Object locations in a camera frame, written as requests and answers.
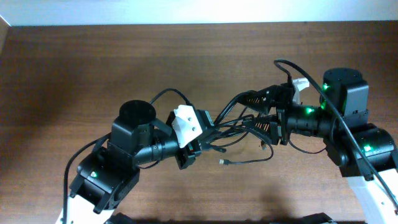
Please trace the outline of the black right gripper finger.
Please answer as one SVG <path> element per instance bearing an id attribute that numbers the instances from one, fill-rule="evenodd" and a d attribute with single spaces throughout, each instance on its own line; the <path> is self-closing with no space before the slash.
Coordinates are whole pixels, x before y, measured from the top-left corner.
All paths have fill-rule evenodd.
<path id="1" fill-rule="evenodd" d="M 243 125 L 247 128 L 255 130 L 255 132 L 268 136 L 278 137 L 279 136 L 279 120 L 277 115 L 267 115 L 255 118 L 247 118 L 243 121 Z"/>
<path id="2" fill-rule="evenodd" d="M 278 91 L 279 87 L 277 85 L 272 85 L 259 91 L 250 90 L 238 98 L 238 103 L 259 113 L 269 114 L 271 108 L 277 106 Z"/>

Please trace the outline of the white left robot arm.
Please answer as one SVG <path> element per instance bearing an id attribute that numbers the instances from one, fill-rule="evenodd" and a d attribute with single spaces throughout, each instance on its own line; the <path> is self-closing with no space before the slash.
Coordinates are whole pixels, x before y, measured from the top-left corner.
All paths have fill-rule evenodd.
<path id="1" fill-rule="evenodd" d="M 163 122 L 152 103 L 125 102 L 110 133 L 89 144 L 93 150 L 79 163 L 76 177 L 64 183 L 59 223 L 107 222 L 142 170 L 170 157 L 186 169 L 201 154 L 201 141 L 213 126 L 208 113 L 192 105 L 178 106 Z"/>

